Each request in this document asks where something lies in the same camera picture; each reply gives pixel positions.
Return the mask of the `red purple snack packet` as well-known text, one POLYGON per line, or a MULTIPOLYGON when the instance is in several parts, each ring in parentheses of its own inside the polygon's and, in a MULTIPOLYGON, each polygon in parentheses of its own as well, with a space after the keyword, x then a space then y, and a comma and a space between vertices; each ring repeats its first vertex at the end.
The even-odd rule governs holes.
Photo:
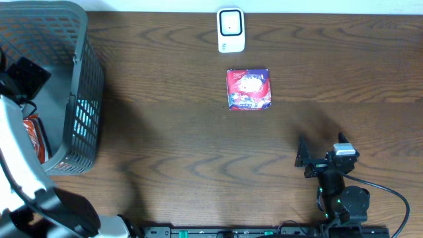
POLYGON ((226 80, 230 110, 264 110, 271 106, 268 69, 230 69, 226 80))

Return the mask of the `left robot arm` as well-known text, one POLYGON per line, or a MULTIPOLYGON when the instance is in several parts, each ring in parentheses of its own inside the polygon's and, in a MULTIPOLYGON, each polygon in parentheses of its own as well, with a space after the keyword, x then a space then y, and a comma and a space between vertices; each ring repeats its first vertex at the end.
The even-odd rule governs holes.
POLYGON ((29 134, 22 113, 51 77, 21 58, 1 56, 1 236, 141 237, 122 216, 100 216, 83 196, 58 188, 42 167, 43 139, 29 134))

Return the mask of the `orange brown snack packet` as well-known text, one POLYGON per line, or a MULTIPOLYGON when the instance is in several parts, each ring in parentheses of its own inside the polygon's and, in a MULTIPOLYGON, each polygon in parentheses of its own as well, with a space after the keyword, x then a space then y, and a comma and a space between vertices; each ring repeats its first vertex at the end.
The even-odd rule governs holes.
POLYGON ((41 119, 37 114, 33 114, 23 120, 23 125, 39 162, 41 164, 46 163, 51 158, 51 150, 41 119))

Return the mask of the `teal tissue pack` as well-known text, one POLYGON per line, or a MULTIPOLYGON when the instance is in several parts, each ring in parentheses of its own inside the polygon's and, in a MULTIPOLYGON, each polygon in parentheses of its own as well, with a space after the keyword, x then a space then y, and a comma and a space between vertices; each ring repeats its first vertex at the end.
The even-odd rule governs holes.
POLYGON ((78 99, 76 102, 73 130, 84 139, 92 139, 98 128, 98 102, 78 99))

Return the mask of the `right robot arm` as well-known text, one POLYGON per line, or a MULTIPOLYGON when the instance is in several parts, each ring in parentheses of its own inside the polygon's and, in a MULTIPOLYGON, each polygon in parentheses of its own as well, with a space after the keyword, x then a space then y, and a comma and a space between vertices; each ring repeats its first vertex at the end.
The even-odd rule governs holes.
POLYGON ((318 179, 317 204, 327 217, 319 226, 322 237, 364 236, 360 226, 367 220, 369 192, 344 182, 344 176, 354 170, 359 156, 343 133, 338 134, 333 149, 320 159, 312 158, 305 138, 299 138, 295 167, 305 169, 304 177, 318 179))

